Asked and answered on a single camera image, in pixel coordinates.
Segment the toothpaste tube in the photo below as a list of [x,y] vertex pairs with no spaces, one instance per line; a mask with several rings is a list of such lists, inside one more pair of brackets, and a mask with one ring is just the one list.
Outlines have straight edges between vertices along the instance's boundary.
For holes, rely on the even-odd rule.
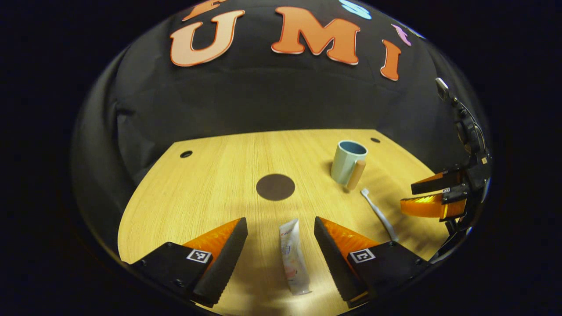
[[285,276],[287,277],[291,294],[301,295],[310,293],[310,278],[306,270],[304,256],[302,255],[298,219],[293,219],[289,223],[281,225],[279,233]]

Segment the orange letter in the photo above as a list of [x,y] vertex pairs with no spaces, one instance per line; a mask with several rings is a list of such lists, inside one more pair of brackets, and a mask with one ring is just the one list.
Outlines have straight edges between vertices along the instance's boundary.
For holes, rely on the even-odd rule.
[[226,0],[208,0],[205,2],[201,2],[200,4],[193,7],[191,13],[182,19],[182,22],[191,19],[194,16],[198,16],[201,13],[205,13],[207,11],[211,11],[214,8],[218,7],[220,4],[214,4],[215,2],[225,2]]
[[383,44],[386,47],[387,55],[384,60],[384,66],[380,68],[380,74],[386,78],[397,81],[398,80],[398,55],[402,51],[387,40],[383,40]]
[[193,23],[173,32],[170,35],[170,38],[173,39],[170,49],[172,62],[178,66],[190,67],[211,61],[224,54],[232,44],[236,18],[242,15],[244,15],[244,10],[236,10],[213,17],[211,22],[216,22],[215,40],[204,49],[194,50],[192,47],[195,30],[203,22]]
[[279,7],[275,12],[283,15],[283,30],[279,41],[271,45],[274,52],[304,52],[305,47],[298,41],[299,34],[302,34],[314,55],[320,55],[334,40],[332,47],[327,51],[330,59],[350,65],[359,63],[359,58],[355,56],[355,36],[361,30],[359,26],[346,20],[334,19],[322,27],[314,15],[303,8]]

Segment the mug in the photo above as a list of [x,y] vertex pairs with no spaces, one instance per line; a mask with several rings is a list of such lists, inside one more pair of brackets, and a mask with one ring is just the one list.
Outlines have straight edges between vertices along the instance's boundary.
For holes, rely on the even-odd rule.
[[367,148],[354,141],[340,141],[330,175],[337,183],[354,189],[365,169]]

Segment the screw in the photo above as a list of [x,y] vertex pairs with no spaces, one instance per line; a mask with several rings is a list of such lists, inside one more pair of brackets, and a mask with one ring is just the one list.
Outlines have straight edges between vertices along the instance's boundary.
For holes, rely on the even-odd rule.
[[183,281],[180,280],[180,279],[176,279],[176,280],[174,281],[174,284],[177,285],[177,286],[179,286],[179,287],[185,287],[185,284],[183,284]]

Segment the dark circle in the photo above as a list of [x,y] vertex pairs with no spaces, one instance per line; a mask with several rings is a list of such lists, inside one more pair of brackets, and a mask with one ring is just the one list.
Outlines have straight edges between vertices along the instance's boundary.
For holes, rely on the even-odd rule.
[[294,182],[283,174],[268,174],[257,182],[256,191],[266,200],[280,201],[293,194]]
[[184,151],[184,152],[182,152],[182,154],[181,154],[181,155],[179,155],[179,156],[180,156],[181,158],[185,158],[185,157],[189,157],[189,156],[191,156],[191,154],[192,154],[192,153],[193,153],[193,151],[191,151],[191,150],[188,150],[188,151]]

